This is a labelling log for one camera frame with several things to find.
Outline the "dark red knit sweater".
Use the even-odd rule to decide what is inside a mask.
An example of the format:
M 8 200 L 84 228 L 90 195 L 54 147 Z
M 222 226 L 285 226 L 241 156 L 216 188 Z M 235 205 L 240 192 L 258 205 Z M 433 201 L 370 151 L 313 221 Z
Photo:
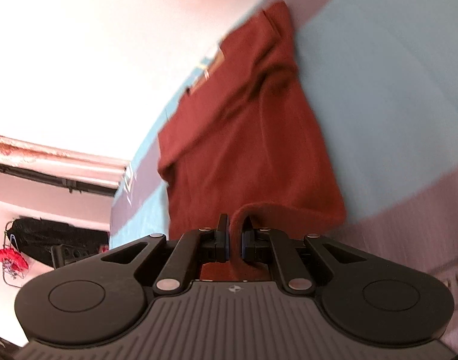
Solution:
M 182 95 L 158 135 L 173 239 L 230 218 L 230 259 L 205 280 L 266 280 L 240 255 L 245 219 L 300 239 L 346 218 L 323 134 L 298 76 L 290 10 L 278 1 L 227 35 L 223 61 Z

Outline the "black bag on wall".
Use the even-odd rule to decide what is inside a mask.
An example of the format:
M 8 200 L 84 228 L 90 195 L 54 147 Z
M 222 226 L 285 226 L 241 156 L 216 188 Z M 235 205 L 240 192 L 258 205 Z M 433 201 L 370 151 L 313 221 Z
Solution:
M 99 254 L 109 245 L 106 231 L 29 217 L 15 219 L 7 229 L 7 236 L 19 252 L 48 267 L 53 266 L 53 247 L 63 246 L 63 257 L 71 261 Z

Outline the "black window frame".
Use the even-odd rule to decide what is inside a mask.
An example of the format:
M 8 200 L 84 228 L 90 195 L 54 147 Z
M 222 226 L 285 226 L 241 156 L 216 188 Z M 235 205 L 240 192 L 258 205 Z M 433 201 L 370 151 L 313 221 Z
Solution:
M 70 193 L 78 191 L 80 193 L 96 194 L 105 197 L 114 197 L 117 188 L 101 186 L 97 184 L 86 183 L 78 180 L 71 180 L 55 175 L 48 175 L 20 167 L 0 164 L 0 173 L 18 177 L 24 180 L 30 180 L 44 185 L 51 185 L 67 189 Z

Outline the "pink floral curtain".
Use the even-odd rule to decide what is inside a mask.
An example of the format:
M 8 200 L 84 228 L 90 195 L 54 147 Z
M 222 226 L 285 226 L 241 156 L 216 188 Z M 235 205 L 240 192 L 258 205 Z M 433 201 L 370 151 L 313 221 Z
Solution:
M 0 136 L 0 164 L 117 188 L 129 162 Z

